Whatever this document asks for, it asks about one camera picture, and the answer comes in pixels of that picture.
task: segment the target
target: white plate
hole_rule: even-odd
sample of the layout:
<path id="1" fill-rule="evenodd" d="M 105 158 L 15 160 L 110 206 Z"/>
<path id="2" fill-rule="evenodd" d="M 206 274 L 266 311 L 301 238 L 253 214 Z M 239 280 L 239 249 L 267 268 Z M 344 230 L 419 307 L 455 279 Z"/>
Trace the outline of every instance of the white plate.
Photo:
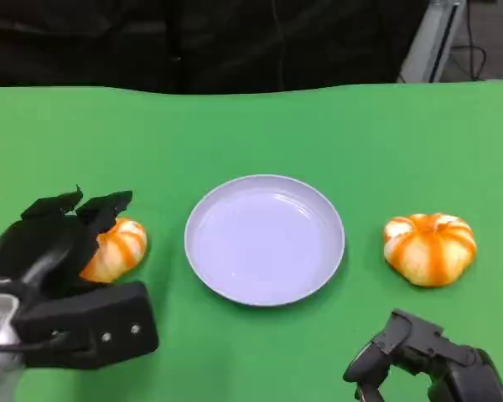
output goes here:
<path id="1" fill-rule="evenodd" d="M 345 248 L 343 224 L 321 193 L 292 178 L 222 184 L 194 208 L 184 248 L 213 291 L 252 306 L 295 302 L 324 285 Z"/>

